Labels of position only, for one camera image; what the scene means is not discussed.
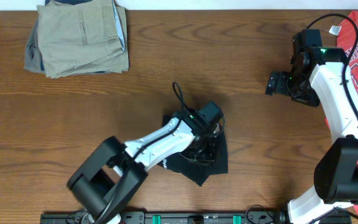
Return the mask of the black t-shirt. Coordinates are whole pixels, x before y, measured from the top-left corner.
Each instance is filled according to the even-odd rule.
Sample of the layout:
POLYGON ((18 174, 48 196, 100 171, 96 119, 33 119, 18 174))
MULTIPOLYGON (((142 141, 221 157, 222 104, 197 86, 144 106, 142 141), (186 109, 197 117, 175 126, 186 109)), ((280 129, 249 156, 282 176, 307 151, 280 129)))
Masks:
POLYGON ((158 163, 158 166, 176 173, 181 173, 197 185, 202 186, 209 176, 228 173, 228 153, 224 132, 222 132, 218 138, 221 142, 221 146, 219 147, 221 158, 218 159, 213 166, 199 166, 190 163, 183 157, 183 151, 166 157, 158 163))

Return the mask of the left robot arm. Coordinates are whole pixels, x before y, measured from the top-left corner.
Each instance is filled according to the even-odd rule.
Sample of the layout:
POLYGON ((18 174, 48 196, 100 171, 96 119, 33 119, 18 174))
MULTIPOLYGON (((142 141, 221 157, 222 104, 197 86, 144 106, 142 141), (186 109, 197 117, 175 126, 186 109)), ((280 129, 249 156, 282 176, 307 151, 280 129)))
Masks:
POLYGON ((156 165, 202 185, 209 175, 227 170, 219 109, 177 111, 160 129, 139 139, 105 139, 67 182, 95 223, 117 223, 156 165))

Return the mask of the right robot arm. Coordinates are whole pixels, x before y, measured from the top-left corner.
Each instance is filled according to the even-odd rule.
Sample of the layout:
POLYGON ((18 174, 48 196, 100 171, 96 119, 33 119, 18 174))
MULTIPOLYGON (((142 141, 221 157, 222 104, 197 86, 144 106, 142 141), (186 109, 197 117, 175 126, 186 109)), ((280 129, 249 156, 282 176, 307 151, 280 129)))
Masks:
POLYGON ((295 47, 290 72, 272 72, 266 95, 322 106, 332 145, 314 169, 313 186, 290 200, 275 223, 316 223, 358 205, 358 96, 348 57, 336 47, 295 47))

